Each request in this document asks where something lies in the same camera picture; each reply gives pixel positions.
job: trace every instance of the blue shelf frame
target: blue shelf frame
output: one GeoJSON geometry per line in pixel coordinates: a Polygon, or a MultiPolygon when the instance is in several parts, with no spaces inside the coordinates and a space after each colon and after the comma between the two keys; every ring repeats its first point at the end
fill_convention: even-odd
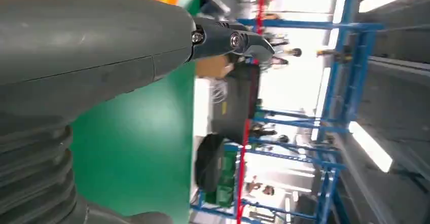
{"type": "MultiPolygon", "coordinates": [[[[253,153],[258,155],[270,156],[275,158],[312,163],[320,165],[322,170],[321,187],[319,190],[319,197],[316,210],[314,215],[307,215],[297,212],[289,212],[281,210],[278,208],[273,208],[270,206],[261,205],[258,202],[250,202],[248,200],[242,199],[241,203],[243,205],[255,206],[258,208],[265,208],[270,210],[274,215],[279,216],[279,214],[290,214],[298,216],[300,218],[306,218],[314,220],[315,223],[325,224],[327,222],[328,216],[330,214],[332,204],[336,208],[336,212],[342,222],[342,224],[349,224],[349,219],[346,214],[345,208],[343,207],[342,201],[336,190],[336,184],[339,179],[339,174],[342,169],[345,168],[344,165],[338,163],[338,158],[340,156],[336,149],[327,147],[323,143],[324,136],[326,132],[336,132],[336,133],[347,133],[348,125],[351,121],[356,119],[357,108],[361,100],[363,93],[363,86],[366,79],[367,73],[367,60],[372,53],[373,45],[375,42],[376,31],[383,29],[380,24],[372,23],[351,23],[351,14],[353,9],[354,0],[345,0],[344,11],[340,23],[330,23],[330,22],[306,22],[306,21],[290,21],[290,20],[264,20],[263,26],[265,27],[285,27],[285,28],[310,28],[310,29],[339,29],[338,40],[335,50],[337,52],[342,52],[344,44],[347,38],[348,32],[354,32],[356,34],[356,39],[353,47],[352,61],[347,65],[341,65],[340,61],[334,61],[331,65],[331,72],[329,77],[328,88],[326,92],[326,97],[324,101],[324,106],[322,110],[322,116],[319,117],[309,117],[307,115],[301,114],[299,112],[293,111],[276,111],[260,109],[259,111],[267,115],[282,115],[292,117],[292,120],[275,120],[269,118],[254,118],[254,121],[263,123],[274,123],[282,125],[290,125],[301,128],[318,129],[318,137],[316,140],[316,147],[306,147],[298,146],[295,144],[283,143],[279,141],[267,141],[260,140],[256,138],[249,138],[249,143],[263,143],[282,146],[291,152],[296,152],[297,149],[304,149],[308,152],[312,152],[313,155],[306,155],[305,157],[299,157],[296,155],[282,155],[265,151],[257,150],[246,150],[247,153],[253,153]],[[338,78],[338,70],[340,66],[349,66],[349,74],[347,77],[347,84],[345,85],[345,92],[343,94],[343,104],[341,105],[341,111],[338,115],[334,115],[330,118],[330,109],[332,108],[332,103],[334,99],[336,79],[338,78]]],[[[254,19],[239,19],[239,23],[247,26],[255,26],[256,20],[254,19]]],[[[240,154],[242,146],[232,146],[226,145],[226,151],[237,151],[240,154]]],[[[236,183],[240,173],[236,171],[236,183]]],[[[207,213],[223,216],[225,218],[236,219],[238,208],[237,208],[237,184],[234,190],[234,200],[233,209],[228,211],[220,211],[219,207],[209,208],[204,206],[204,193],[199,192],[199,201],[197,204],[191,205],[191,208],[198,211],[204,211],[207,213]]],[[[242,222],[260,224],[261,222],[257,219],[252,219],[249,217],[242,217],[242,222]]]]}
{"type": "MultiPolygon", "coordinates": [[[[304,162],[304,163],[311,163],[311,164],[317,164],[321,166],[321,170],[323,171],[323,178],[321,181],[321,188],[320,188],[320,196],[318,199],[318,205],[314,212],[314,215],[308,215],[304,213],[294,212],[294,211],[286,211],[279,208],[271,207],[262,205],[259,202],[252,202],[246,199],[242,199],[242,205],[247,206],[254,206],[257,208],[264,208],[269,211],[271,211],[274,215],[277,215],[281,218],[280,214],[290,214],[292,216],[297,216],[300,218],[310,219],[314,220],[317,223],[326,223],[330,206],[331,206],[331,199],[332,196],[335,195],[335,186],[337,179],[339,177],[339,173],[342,169],[345,168],[344,165],[337,163],[337,159],[339,157],[339,152],[330,147],[307,147],[307,146],[299,146],[296,144],[291,143],[284,143],[280,141],[269,141],[269,140],[260,140],[257,138],[249,138],[249,142],[251,143],[262,143],[262,144],[272,144],[272,145],[278,145],[288,150],[294,149],[304,149],[308,152],[314,153],[311,154],[301,154],[301,156],[290,156],[290,155],[283,155],[283,154],[276,154],[266,151],[258,151],[258,150],[246,150],[247,153],[252,153],[256,155],[263,155],[263,156],[270,156],[280,159],[286,159],[286,160],[292,160],[292,161],[298,161],[298,162],[304,162]]],[[[240,150],[242,149],[241,145],[237,144],[226,144],[224,150],[225,151],[234,151],[237,152],[237,156],[239,158],[240,150]]],[[[239,176],[238,174],[238,165],[239,162],[237,162],[236,166],[236,178],[239,176]]],[[[228,219],[236,219],[238,207],[237,207],[237,192],[238,192],[237,184],[235,185],[234,193],[233,193],[233,206],[230,208],[229,211],[221,211],[220,207],[208,207],[205,206],[204,198],[205,193],[203,191],[199,191],[198,193],[198,201],[196,204],[191,204],[191,208],[196,211],[203,211],[209,214],[222,216],[224,218],[228,219]]],[[[242,217],[242,222],[245,223],[251,223],[251,224],[261,224],[261,222],[257,219],[249,218],[249,217],[242,217]]]]}

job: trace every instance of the gray robot arm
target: gray robot arm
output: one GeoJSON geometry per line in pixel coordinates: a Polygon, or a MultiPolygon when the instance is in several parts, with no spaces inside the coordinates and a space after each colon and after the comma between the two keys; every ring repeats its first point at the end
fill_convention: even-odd
{"type": "Polygon", "coordinates": [[[155,0],[0,0],[0,223],[169,223],[79,198],[69,124],[191,60],[273,54],[243,28],[155,0]]]}

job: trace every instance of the red pole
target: red pole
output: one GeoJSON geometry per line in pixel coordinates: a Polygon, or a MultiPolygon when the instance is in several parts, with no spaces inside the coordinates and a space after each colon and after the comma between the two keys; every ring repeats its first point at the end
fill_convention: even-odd
{"type": "Polygon", "coordinates": [[[246,119],[245,120],[245,129],[243,131],[242,149],[240,149],[239,185],[237,188],[236,224],[241,224],[243,208],[244,208],[244,206],[242,206],[242,189],[243,189],[243,182],[245,180],[245,150],[246,150],[245,147],[248,144],[248,137],[249,137],[249,119],[246,119]]]}
{"type": "MultiPolygon", "coordinates": [[[[264,12],[264,0],[258,0],[258,11],[256,17],[256,30],[258,34],[263,33],[263,12],[264,12]]],[[[258,60],[254,59],[254,64],[258,64],[258,60]]],[[[252,92],[254,91],[256,77],[253,76],[251,80],[251,90],[250,90],[250,103],[252,103],[252,97],[254,96],[252,92]]],[[[237,215],[236,215],[236,224],[242,223],[242,214],[244,206],[242,205],[242,189],[243,182],[245,180],[245,152],[246,146],[248,145],[249,138],[249,124],[250,119],[245,120],[245,129],[243,131],[243,141],[242,141],[242,149],[240,149],[240,162],[239,162],[239,183],[237,190],[237,215]]]]}
{"type": "Polygon", "coordinates": [[[263,12],[264,12],[264,0],[258,0],[258,10],[257,10],[257,33],[263,33],[263,12]]]}

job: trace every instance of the screw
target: screw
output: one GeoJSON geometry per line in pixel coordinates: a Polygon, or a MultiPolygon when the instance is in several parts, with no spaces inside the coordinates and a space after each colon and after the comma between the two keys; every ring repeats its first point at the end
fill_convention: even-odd
{"type": "Polygon", "coordinates": [[[230,37],[230,45],[235,48],[240,45],[240,37],[239,34],[235,33],[230,37]]]}
{"type": "Polygon", "coordinates": [[[203,35],[197,31],[193,32],[193,35],[191,36],[191,41],[193,43],[199,43],[203,40],[203,35]]]}

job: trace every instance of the green tabletop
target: green tabletop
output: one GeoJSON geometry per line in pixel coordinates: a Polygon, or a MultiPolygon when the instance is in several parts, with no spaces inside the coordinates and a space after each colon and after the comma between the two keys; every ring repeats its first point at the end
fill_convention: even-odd
{"type": "Polygon", "coordinates": [[[194,70],[188,63],[78,118],[72,150],[80,194],[124,215],[162,211],[188,223],[194,70]]]}

